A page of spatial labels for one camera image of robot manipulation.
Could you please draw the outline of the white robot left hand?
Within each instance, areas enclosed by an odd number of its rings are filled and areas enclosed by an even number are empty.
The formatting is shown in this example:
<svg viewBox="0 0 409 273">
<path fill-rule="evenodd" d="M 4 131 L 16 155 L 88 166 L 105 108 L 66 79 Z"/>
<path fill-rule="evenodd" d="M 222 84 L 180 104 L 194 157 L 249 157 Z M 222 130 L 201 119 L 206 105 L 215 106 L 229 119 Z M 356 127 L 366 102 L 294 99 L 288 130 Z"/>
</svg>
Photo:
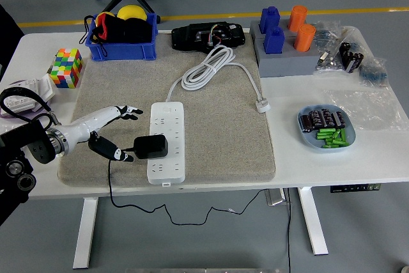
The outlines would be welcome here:
<svg viewBox="0 0 409 273">
<path fill-rule="evenodd" d="M 123 118 L 124 120 L 136 120 L 138 114 L 143 111 L 132 106 L 110 106 L 99 109 L 83 116 L 69 125 L 62 125 L 56 129 L 63 135 L 63 152 L 65 155 L 73 152 L 77 143 L 89 142 L 89 148 L 99 155 L 117 161 L 132 162 L 133 157 L 127 155 L 109 140 L 98 137 L 97 132 L 114 120 Z"/>
</svg>

